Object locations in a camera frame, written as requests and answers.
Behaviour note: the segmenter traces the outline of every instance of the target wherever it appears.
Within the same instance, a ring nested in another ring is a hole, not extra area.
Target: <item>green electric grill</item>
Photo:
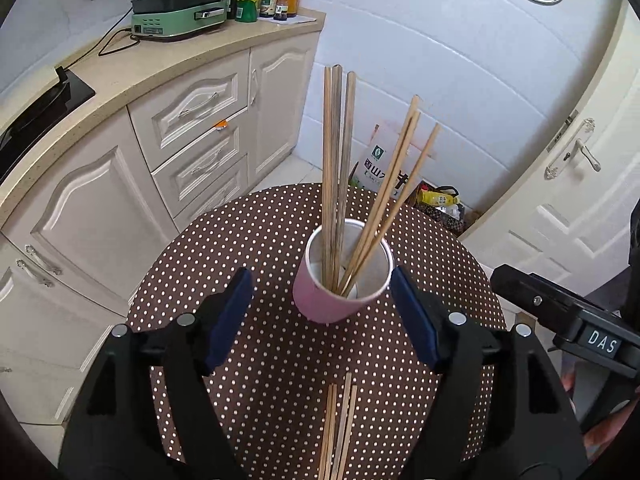
[[[226,20],[228,0],[132,0],[131,31],[141,40],[181,40]]]

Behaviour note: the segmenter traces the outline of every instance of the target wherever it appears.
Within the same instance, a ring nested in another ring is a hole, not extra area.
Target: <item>green logo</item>
[[[382,155],[384,155],[385,150],[383,150],[382,148],[380,148],[380,146],[376,145],[376,147],[373,149],[373,151],[371,152],[371,155],[373,156],[373,158],[375,158],[376,160],[380,160],[380,157]]]

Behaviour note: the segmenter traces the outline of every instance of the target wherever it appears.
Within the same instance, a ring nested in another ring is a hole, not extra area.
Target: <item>bundle of chopsticks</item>
[[[357,398],[358,387],[355,384],[351,385],[351,372],[347,372],[344,379],[344,390],[342,391],[338,438],[334,448],[338,386],[337,384],[329,385],[326,396],[326,416],[324,418],[324,431],[322,432],[318,480],[342,480],[344,476]]]
[[[402,168],[409,145],[414,137],[415,129],[420,120],[418,104],[420,98],[414,96],[409,111],[404,119],[404,125],[391,163],[386,170],[382,186],[369,211],[369,217],[360,234],[356,248],[351,253],[351,259],[346,268],[340,266],[342,242],[344,235],[344,216],[346,212],[348,174],[351,153],[351,138],[353,137],[353,115],[355,104],[356,75],[349,72],[347,76],[344,127],[340,139],[340,114],[342,100],[342,67],[335,65],[324,69],[324,117],[322,130],[322,284],[328,290],[347,297],[356,283],[359,274],[374,253],[375,247],[385,237],[386,232],[394,222],[402,204],[409,198],[420,168],[431,151],[440,125],[436,123],[429,139],[420,152],[418,161],[413,168],[409,180],[404,184],[398,200],[393,204],[388,216],[383,221],[389,197],[396,185],[396,178]]]

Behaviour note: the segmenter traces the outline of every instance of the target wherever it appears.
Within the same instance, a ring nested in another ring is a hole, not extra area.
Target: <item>pink cup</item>
[[[349,264],[364,223],[347,218],[344,221],[344,243],[340,254],[340,277]],[[293,301],[300,313],[317,323],[335,323],[349,317],[361,307],[375,301],[389,286],[394,259],[383,240],[374,248],[366,267],[360,273],[348,298],[343,298],[321,285],[322,226],[306,243],[305,257],[293,282]]]

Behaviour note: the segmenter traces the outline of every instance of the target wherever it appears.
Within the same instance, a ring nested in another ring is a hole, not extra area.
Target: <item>round table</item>
[[[365,221],[374,198],[350,188],[347,218]],[[318,325],[298,312],[292,284],[320,222],[320,184],[273,187],[204,214],[155,262],[127,322],[132,330],[163,326],[222,290],[237,268],[248,267],[254,299],[227,362],[205,384],[249,478],[317,477],[328,384],[338,384],[340,402],[347,371],[359,391],[344,480],[396,478],[438,378],[415,358],[388,290],[338,324]],[[386,240],[396,265],[408,266],[418,286],[450,308],[463,307],[483,326],[505,328],[480,265],[441,226],[404,206]],[[162,370],[151,373],[165,450],[181,460]],[[486,368],[463,459],[479,450],[491,381]]]

